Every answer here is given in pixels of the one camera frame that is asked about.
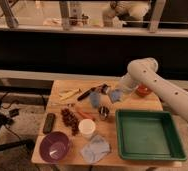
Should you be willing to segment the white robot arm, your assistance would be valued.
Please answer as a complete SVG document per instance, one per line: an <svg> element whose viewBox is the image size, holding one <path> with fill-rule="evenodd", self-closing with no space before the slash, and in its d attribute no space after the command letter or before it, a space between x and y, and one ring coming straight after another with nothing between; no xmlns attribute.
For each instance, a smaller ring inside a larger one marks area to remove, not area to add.
<svg viewBox="0 0 188 171"><path fill-rule="evenodd" d="M188 123L188 92L157 74L158 62L154 58L143 58L131 61L127 73L119 80L118 87L122 92L130 93L142 83Z"/></svg>

